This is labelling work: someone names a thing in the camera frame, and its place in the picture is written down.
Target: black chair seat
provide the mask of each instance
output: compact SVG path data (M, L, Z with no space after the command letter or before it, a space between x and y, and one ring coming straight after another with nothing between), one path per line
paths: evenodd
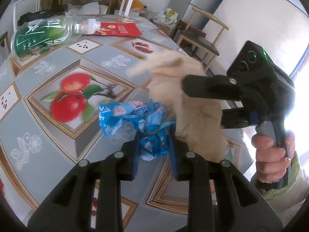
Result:
M210 50L212 53L216 55L220 55L216 46L214 46L211 42L207 41L205 38L201 37L199 34L192 32L190 30L183 30L181 32L182 35L186 36L187 38L197 42L201 46L205 47L206 49Z

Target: green sleeve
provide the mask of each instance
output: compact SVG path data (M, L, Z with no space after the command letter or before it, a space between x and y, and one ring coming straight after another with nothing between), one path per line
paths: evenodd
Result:
M270 189L267 192L264 189L258 189L259 192L263 195L266 201L268 202L274 201L275 199L277 199L278 197L286 193L290 189L291 186L293 186L293 184L295 183L296 177L299 173L299 169L300 169L299 159L298 159L297 153L295 152L294 157L291 161L291 181L290 183L282 189ZM251 179L251 184L256 187L257 181L258 181L257 176L256 174L254 174L254 176Z

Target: green bottle label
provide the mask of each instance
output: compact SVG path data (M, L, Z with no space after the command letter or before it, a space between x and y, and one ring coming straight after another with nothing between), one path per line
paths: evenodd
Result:
M66 31L64 17L48 20L17 31L14 48L17 56L23 56L32 50L63 43L70 32Z

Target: human hand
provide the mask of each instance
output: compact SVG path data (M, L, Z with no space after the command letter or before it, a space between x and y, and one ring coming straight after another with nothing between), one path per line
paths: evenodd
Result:
M272 147L274 141L264 135L254 135L252 145L256 150L256 175L261 182L272 183L281 179L291 163L295 153L295 134L286 133L285 144L290 151L291 158L286 158L284 148Z

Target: white bottle cap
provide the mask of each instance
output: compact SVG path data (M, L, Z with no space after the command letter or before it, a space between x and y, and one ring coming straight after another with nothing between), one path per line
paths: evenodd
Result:
M87 30L86 30L86 35L92 35L96 31L99 31L101 28L101 23L96 21L94 18L88 19L87 20Z

